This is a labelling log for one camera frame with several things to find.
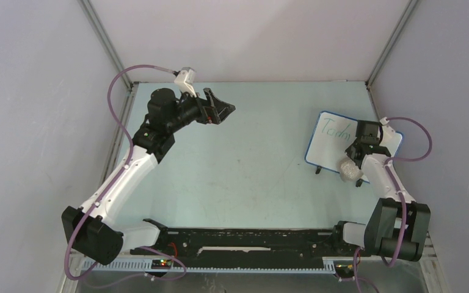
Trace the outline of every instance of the floor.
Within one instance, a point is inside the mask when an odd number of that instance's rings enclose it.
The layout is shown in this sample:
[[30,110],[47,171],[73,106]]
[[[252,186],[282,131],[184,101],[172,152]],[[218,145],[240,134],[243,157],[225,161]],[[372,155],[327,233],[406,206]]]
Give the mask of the floor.
[[[128,130],[139,128],[151,93],[173,84],[141,83]],[[331,228],[367,223],[377,197],[369,184],[305,162],[321,111],[375,120],[363,82],[196,83],[236,106],[221,125],[192,123],[125,204],[123,223],[152,218],[167,226]],[[126,151],[123,143],[120,156]]]

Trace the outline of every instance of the cable connector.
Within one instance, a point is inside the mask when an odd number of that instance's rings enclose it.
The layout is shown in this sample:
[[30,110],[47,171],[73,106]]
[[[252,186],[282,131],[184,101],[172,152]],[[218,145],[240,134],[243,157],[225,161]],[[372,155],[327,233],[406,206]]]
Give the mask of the cable connector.
[[395,194],[396,194],[396,195],[400,195],[400,194],[404,195],[406,192],[407,192],[407,190],[402,189],[402,190],[397,190],[397,191],[395,192]]
[[382,132],[384,134],[382,137],[382,143],[386,143],[393,138],[396,131],[389,126],[389,119],[387,117],[380,119],[380,124],[382,124]]
[[173,81],[182,93],[189,93],[190,96],[196,97],[195,89],[193,88],[193,80],[195,79],[195,70],[191,67],[184,67],[179,71]]
[[355,281],[355,276],[351,277],[351,278],[346,278],[346,279],[342,279],[341,277],[339,277],[339,283],[342,283],[342,281],[349,281],[349,279],[351,279],[352,281]]

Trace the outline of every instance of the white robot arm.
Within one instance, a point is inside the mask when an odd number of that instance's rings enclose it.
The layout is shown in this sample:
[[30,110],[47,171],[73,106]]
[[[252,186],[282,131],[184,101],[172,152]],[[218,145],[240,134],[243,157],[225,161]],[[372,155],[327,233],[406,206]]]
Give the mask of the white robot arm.
[[401,227],[397,219],[402,215],[403,200],[407,220],[398,258],[417,261],[423,252],[431,212],[426,204],[417,203],[406,191],[394,170],[389,150],[381,145],[393,134],[387,119],[380,123],[358,121],[357,138],[346,149],[346,155],[366,175],[380,198],[367,225],[340,222],[334,227],[334,233],[340,234],[342,241],[363,247],[372,255],[392,257],[399,241]]
[[189,67],[176,73],[175,84],[182,93],[180,99],[171,89],[152,93],[148,114],[132,139],[129,162],[126,161],[129,159],[127,154],[101,187],[78,209],[68,206],[64,210],[62,223],[68,242],[84,214],[90,212],[78,231],[73,249],[107,265],[121,251],[155,244],[159,236],[157,223],[146,220],[133,226],[121,226],[117,222],[121,208],[175,143],[175,132],[193,121],[220,124],[235,110],[233,105],[217,99],[211,89],[204,89],[206,99],[200,99],[192,86],[194,76],[195,71]]

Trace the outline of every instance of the whiteboard frame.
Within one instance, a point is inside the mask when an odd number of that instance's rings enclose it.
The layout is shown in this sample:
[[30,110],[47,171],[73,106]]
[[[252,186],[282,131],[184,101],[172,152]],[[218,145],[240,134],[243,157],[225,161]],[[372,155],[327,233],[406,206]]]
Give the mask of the whiteboard frame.
[[[310,146],[311,146],[311,144],[312,144],[312,140],[314,139],[314,135],[315,135],[315,131],[316,131],[316,129],[317,129],[317,125],[319,124],[319,119],[321,119],[321,115],[322,115],[323,113],[328,113],[328,114],[332,114],[332,115],[335,115],[335,116],[343,117],[343,118],[346,118],[346,119],[353,120],[353,121],[355,121],[355,122],[357,122],[358,120],[357,120],[357,119],[354,119],[354,118],[351,118],[351,117],[348,117],[348,116],[345,116],[345,115],[338,114],[338,113],[333,113],[333,112],[327,111],[327,110],[321,111],[321,112],[319,113],[319,116],[317,117],[317,122],[316,122],[316,125],[315,125],[315,127],[314,127],[314,130],[312,131],[312,136],[310,137],[310,141],[308,142],[308,148],[307,148],[307,151],[305,152],[305,162],[306,162],[307,164],[309,164],[309,165],[312,165],[312,166],[315,166],[315,167],[321,167],[321,168],[323,168],[324,170],[328,170],[328,171],[331,171],[331,172],[340,174],[340,172],[337,171],[337,170],[332,170],[332,169],[330,169],[330,168],[327,168],[327,167],[325,167],[325,166],[321,166],[321,165],[318,165],[318,164],[314,164],[314,163],[309,162],[309,161],[307,160],[308,151],[310,151]],[[396,133],[400,134],[400,136],[402,137],[402,139],[400,140],[400,144],[398,145],[398,148],[396,149],[396,152],[393,154],[393,157],[395,157],[396,154],[398,154],[398,151],[400,150],[400,147],[401,147],[402,144],[404,143],[404,134],[403,134],[402,132],[400,132],[400,131],[396,131]]]

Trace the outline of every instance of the red wire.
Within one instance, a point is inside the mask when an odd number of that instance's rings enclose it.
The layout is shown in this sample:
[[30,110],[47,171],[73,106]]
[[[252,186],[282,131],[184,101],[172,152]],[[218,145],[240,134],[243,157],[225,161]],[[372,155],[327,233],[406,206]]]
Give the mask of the red wire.
[[175,252],[175,256],[173,256],[173,257],[176,258],[177,257],[177,246],[175,246],[175,243],[173,243],[173,242],[170,242],[168,244],[168,246],[173,247],[173,251]]

